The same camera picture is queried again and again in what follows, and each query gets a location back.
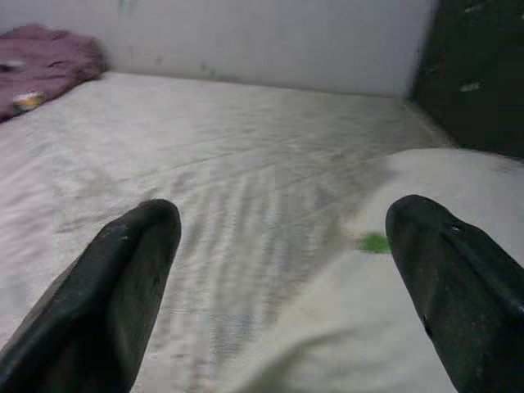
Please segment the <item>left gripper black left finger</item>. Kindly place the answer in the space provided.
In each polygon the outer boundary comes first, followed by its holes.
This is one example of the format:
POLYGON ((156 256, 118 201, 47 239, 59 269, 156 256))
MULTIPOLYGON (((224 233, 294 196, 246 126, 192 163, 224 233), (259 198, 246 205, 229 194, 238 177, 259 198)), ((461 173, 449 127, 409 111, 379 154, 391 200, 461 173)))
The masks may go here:
POLYGON ((180 237, 178 209, 164 199, 104 226, 2 348, 2 391, 130 391, 180 237))

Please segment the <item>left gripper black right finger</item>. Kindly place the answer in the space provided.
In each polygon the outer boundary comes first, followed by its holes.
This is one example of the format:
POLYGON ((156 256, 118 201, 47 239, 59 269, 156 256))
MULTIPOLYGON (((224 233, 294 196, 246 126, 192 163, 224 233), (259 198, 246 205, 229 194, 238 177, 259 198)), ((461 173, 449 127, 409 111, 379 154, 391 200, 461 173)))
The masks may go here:
POLYGON ((386 212, 400 276, 458 392, 523 390, 523 268, 487 233, 419 195, 386 212))

